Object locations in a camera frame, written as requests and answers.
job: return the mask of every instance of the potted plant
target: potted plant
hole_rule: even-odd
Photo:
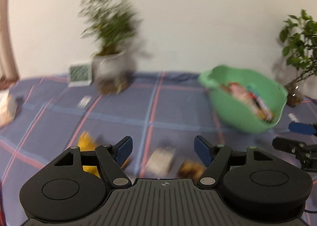
[[[280,40],[286,43],[283,56],[287,56],[287,65],[294,66],[297,77],[285,87],[288,90],[287,104],[297,106],[303,100],[298,91],[298,83],[315,75],[317,76],[317,22],[307,15],[305,10],[301,16],[289,15],[280,32]]]
[[[80,17],[89,27],[82,37],[94,37],[100,45],[93,54],[94,79],[103,94],[120,93],[128,86],[125,52],[134,36],[134,15],[129,0],[82,0]]]

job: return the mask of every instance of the small white framed display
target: small white framed display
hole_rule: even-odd
[[[68,69],[68,86],[80,87],[89,86],[92,79],[91,63],[71,64]]]

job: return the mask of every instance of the basket handle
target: basket handle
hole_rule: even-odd
[[[198,77],[199,82],[207,88],[211,88],[211,89],[219,88],[220,84],[216,80],[210,77],[211,73],[212,73],[212,70],[203,72]]]

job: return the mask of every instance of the brown curtain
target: brown curtain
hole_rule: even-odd
[[[0,0],[0,73],[6,79],[18,79],[8,27],[8,0]]]

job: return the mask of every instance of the red object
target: red object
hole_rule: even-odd
[[[3,200],[2,200],[2,182],[0,181],[0,225],[7,226],[4,216],[4,207],[3,207]]]

